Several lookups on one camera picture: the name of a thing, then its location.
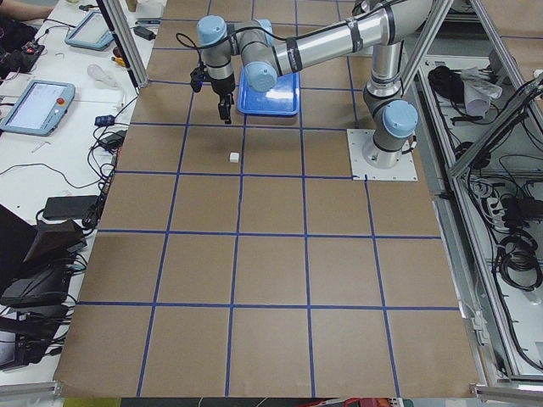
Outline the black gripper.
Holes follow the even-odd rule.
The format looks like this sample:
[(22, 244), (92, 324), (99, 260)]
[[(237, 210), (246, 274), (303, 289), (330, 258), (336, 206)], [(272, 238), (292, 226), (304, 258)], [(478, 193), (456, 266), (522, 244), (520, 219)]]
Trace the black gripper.
[(212, 78), (210, 80), (213, 91), (219, 96), (218, 111), (221, 120), (226, 124), (232, 123), (231, 109), (233, 101), (233, 92), (235, 90), (235, 76), (230, 74), (223, 79)]

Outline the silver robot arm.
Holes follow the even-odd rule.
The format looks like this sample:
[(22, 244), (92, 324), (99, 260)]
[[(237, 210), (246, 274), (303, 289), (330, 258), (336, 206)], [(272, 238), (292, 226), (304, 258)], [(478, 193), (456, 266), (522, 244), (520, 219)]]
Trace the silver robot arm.
[(360, 14), (277, 43), (266, 20), (228, 24), (220, 16), (207, 15), (197, 24), (199, 64), (190, 75), (190, 85), (199, 92), (204, 83), (210, 84), (219, 98), (221, 120), (230, 123), (235, 88), (232, 57), (241, 58), (249, 86), (267, 92), (281, 76), (371, 47), (372, 71), (363, 96), (376, 129), (362, 154), (372, 167), (388, 170), (400, 161), (418, 122), (415, 108), (400, 98), (406, 84), (400, 73), (401, 42), (423, 23), (431, 8), (430, 1), (364, 3)]

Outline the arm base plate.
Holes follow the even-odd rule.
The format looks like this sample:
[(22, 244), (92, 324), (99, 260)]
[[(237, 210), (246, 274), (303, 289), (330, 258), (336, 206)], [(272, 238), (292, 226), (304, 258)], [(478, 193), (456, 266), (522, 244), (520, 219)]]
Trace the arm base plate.
[(375, 130), (348, 129), (346, 132), (351, 174), (355, 181), (417, 181), (408, 141), (401, 150), (389, 153), (374, 144)]

